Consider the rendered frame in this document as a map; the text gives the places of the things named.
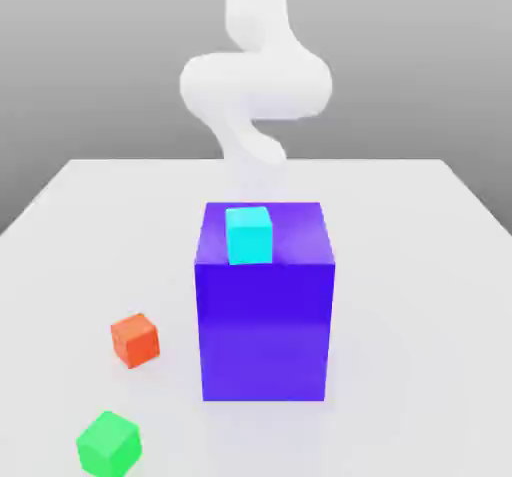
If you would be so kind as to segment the small green cube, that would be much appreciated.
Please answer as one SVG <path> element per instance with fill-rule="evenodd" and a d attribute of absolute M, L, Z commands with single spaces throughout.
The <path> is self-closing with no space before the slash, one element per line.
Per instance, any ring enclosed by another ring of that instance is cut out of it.
<path fill-rule="evenodd" d="M 124 477 L 142 455 L 139 426 L 101 413 L 76 439 L 81 468 L 93 477 Z"/>

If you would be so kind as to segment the small red cube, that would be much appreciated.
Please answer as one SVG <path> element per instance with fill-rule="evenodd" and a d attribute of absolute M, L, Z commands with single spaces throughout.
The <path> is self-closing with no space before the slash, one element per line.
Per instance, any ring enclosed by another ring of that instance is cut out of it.
<path fill-rule="evenodd" d="M 157 327 L 142 313 L 112 324 L 110 331 L 114 352 L 128 369 L 160 355 Z"/>

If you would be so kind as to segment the small cyan cube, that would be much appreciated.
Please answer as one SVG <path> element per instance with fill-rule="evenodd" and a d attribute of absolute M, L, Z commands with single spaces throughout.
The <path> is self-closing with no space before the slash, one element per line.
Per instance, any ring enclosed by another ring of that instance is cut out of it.
<path fill-rule="evenodd" d="M 231 265 L 272 262 L 273 224 L 265 206 L 227 208 L 225 228 Z"/>

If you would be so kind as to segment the large purple box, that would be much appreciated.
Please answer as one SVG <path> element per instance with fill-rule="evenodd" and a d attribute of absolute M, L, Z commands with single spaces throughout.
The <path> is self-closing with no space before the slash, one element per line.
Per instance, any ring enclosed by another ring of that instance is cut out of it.
<path fill-rule="evenodd" d="M 317 202 L 267 204 L 269 264 L 232 265 L 228 204 L 205 206 L 195 289 L 206 401 L 321 401 L 325 397 L 335 258 Z"/>

